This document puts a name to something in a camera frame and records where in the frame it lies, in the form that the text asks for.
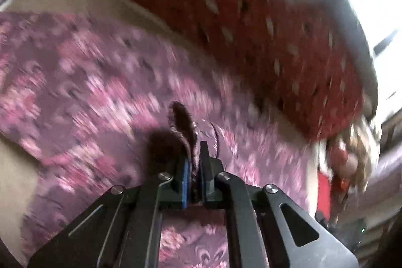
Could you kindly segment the red cushion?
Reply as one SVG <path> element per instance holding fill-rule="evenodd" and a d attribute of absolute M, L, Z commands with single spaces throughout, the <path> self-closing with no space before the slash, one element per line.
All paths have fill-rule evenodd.
<path fill-rule="evenodd" d="M 325 219 L 330 219 L 331 211 L 331 183 L 327 176 L 318 170 L 318 200 L 317 211 L 321 212 Z"/>

